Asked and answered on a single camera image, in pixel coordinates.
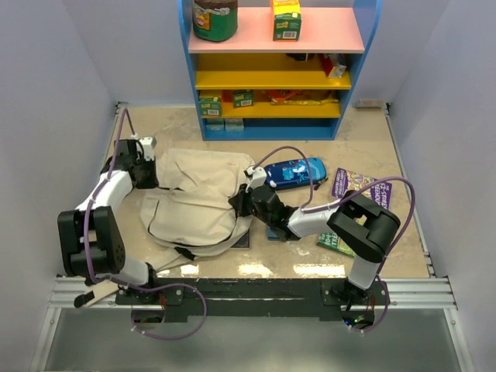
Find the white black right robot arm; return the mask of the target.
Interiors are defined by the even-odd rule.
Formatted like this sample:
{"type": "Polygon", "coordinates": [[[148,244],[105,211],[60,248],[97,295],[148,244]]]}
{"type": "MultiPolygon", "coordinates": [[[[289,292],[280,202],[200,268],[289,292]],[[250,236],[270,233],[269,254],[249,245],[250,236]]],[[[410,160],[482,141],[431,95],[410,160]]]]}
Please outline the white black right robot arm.
{"type": "Polygon", "coordinates": [[[354,305],[362,305],[373,294],[372,284],[400,229],[399,218],[357,191],[348,191],[332,205],[305,211],[285,205],[276,191],[263,185],[239,187],[229,199],[237,216],[253,216],[283,241],[310,235],[335,233],[355,253],[352,269],[333,294],[354,305]]]}

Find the beige canvas backpack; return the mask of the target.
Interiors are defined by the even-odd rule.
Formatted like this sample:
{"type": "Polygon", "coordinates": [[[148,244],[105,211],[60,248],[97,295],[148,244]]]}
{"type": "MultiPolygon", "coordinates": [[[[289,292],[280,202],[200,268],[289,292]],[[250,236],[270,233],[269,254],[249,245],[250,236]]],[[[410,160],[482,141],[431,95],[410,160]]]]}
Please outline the beige canvas backpack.
{"type": "MultiPolygon", "coordinates": [[[[244,171],[253,164],[245,153],[204,150],[171,149],[156,158],[159,185],[141,189],[145,195],[139,216],[146,237],[161,249],[153,253],[144,247],[137,250],[140,258],[126,256],[151,264],[157,272],[231,248],[252,218],[237,216],[228,200],[247,183],[244,171]]],[[[118,290],[109,279],[96,284],[88,304],[118,290]]]]}

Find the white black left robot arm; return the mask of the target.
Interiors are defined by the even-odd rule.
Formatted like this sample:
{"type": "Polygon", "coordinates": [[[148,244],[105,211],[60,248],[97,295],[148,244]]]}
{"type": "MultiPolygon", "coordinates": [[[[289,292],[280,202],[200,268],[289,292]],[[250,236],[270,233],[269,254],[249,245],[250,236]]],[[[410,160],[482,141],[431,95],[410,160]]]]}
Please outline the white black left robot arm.
{"type": "Polygon", "coordinates": [[[57,217],[62,261],[71,277],[83,277],[87,284],[109,279],[124,295],[152,304],[160,297],[156,271],[126,256],[115,213],[133,189],[158,186],[156,140],[146,136],[115,144],[95,189],[75,209],[57,217]]]}

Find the blue leather wallet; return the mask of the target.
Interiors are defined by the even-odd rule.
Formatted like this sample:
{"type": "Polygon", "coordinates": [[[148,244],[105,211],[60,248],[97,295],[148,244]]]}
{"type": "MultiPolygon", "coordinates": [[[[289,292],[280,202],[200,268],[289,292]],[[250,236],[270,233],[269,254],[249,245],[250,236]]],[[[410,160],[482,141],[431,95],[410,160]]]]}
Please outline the blue leather wallet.
{"type": "Polygon", "coordinates": [[[270,227],[267,228],[266,235],[267,235],[267,239],[270,240],[270,241],[281,241],[281,242],[285,242],[287,240],[286,235],[284,234],[284,232],[273,230],[270,227]]]}

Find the dark Tale of Two Cities book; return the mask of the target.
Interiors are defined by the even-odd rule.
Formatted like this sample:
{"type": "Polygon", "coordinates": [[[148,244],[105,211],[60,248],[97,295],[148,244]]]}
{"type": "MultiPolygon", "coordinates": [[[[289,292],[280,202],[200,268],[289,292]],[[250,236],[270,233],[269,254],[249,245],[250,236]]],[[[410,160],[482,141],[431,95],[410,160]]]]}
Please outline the dark Tale of Two Cities book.
{"type": "Polygon", "coordinates": [[[250,248],[250,230],[248,229],[232,246],[233,250],[247,250],[250,248]]]}

